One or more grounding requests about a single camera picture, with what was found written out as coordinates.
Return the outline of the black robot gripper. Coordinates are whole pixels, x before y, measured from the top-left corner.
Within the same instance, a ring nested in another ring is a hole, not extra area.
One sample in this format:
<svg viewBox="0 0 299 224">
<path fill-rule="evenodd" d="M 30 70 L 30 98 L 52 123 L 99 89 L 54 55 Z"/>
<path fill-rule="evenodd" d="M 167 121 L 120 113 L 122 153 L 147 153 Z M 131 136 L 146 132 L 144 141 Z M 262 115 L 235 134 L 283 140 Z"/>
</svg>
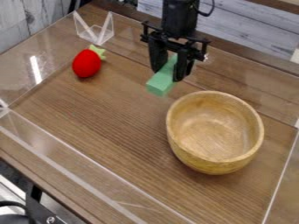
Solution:
<svg viewBox="0 0 299 224">
<path fill-rule="evenodd" d="M 168 52 L 178 53 L 172 80 L 182 81 L 192 71 L 195 60 L 204 60 L 210 40 L 196 32 L 198 16 L 208 17 L 211 11 L 200 10 L 202 0 L 163 0 L 163 18 L 159 26 L 142 23 L 140 40 L 148 44 L 151 68 L 156 73 L 168 60 Z"/>
</svg>

